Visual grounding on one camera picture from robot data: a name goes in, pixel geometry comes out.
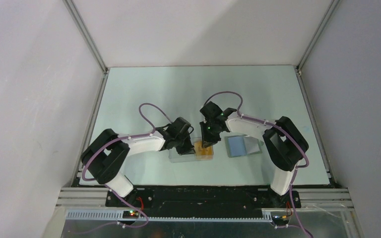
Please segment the orange VIP card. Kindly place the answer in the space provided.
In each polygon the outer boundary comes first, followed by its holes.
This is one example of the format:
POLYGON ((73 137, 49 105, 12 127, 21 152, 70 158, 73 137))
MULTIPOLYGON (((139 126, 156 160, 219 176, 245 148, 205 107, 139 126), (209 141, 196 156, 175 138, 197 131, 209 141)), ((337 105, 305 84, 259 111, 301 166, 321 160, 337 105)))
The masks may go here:
POLYGON ((205 160, 213 159, 214 151, 212 146, 204 148, 202 146, 202 141, 196 141, 193 145, 195 150, 195 159, 197 161, 205 161, 205 160))

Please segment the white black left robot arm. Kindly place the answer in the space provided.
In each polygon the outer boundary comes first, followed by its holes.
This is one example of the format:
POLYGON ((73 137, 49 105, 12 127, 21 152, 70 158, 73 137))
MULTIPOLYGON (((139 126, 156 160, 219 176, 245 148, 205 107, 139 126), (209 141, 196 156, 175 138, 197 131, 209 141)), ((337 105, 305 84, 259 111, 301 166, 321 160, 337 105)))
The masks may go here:
POLYGON ((82 179, 97 181, 118 195, 118 201, 124 206, 132 206, 137 193, 132 182, 121 172, 126 158, 171 149, 176 149, 179 155, 193 154, 193 131, 194 127, 182 117, 144 134, 120 136, 111 128, 105 129, 80 155, 84 165, 82 179), (87 172, 91 173, 91 178, 85 176, 87 172))

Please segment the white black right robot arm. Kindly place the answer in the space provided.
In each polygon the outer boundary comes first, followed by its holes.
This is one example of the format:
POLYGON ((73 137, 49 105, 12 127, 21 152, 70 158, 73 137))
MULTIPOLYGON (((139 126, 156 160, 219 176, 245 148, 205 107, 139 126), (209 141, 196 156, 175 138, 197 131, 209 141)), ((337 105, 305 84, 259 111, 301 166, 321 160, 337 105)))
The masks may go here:
POLYGON ((289 200, 288 191, 300 161, 306 159, 309 144, 288 117, 274 121, 246 116, 237 109, 222 110, 212 101, 200 109, 202 144, 209 147, 221 140, 223 132, 240 133, 264 142, 273 164, 269 202, 282 207, 289 200))

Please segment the clear plastic tray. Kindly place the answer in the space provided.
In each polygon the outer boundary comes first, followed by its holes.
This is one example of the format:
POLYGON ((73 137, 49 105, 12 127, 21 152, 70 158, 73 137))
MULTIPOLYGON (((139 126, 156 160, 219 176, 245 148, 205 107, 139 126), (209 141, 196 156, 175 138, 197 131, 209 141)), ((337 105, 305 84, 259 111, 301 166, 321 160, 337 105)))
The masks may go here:
POLYGON ((201 137, 192 137, 190 139, 193 149, 185 154, 178 154, 176 149, 169 151, 169 160, 171 163, 184 163, 212 160, 214 157, 213 146, 203 148, 201 137))

